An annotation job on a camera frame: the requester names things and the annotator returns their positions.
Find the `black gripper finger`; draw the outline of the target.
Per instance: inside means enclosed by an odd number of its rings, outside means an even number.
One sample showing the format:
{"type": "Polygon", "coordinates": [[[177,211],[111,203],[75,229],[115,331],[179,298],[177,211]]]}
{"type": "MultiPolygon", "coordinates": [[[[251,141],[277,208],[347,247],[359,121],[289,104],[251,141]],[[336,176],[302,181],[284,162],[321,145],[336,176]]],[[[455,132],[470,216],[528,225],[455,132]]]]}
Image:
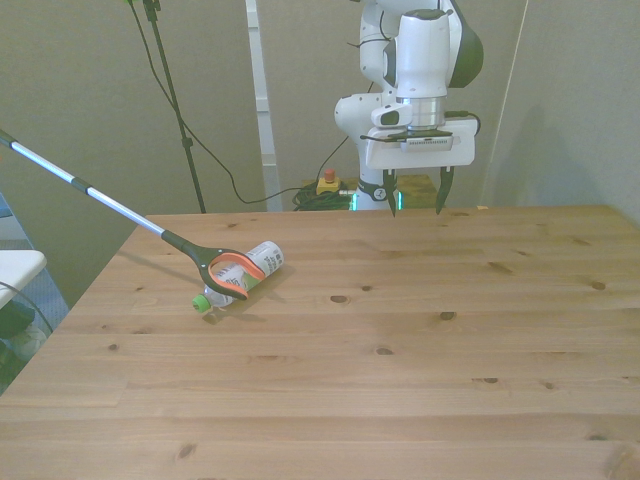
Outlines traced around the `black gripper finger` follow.
{"type": "Polygon", "coordinates": [[[397,190],[397,176],[393,169],[383,171],[383,188],[386,193],[386,199],[389,204],[390,211],[393,216],[396,216],[397,201],[395,192],[397,190]]]}
{"type": "Polygon", "coordinates": [[[435,201],[435,211],[439,215],[446,204],[446,200],[453,184],[455,168],[453,166],[440,168],[440,185],[435,201]]]}

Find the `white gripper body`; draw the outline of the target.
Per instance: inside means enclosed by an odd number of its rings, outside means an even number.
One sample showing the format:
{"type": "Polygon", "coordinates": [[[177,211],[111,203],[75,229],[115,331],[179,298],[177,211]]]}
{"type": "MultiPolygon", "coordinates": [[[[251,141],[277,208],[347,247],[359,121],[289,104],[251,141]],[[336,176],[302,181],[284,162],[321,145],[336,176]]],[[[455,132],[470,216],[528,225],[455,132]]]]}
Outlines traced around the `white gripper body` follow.
{"type": "Polygon", "coordinates": [[[476,119],[447,119],[437,130],[372,128],[363,136],[371,169],[418,169],[470,165],[475,158],[476,119]]]}

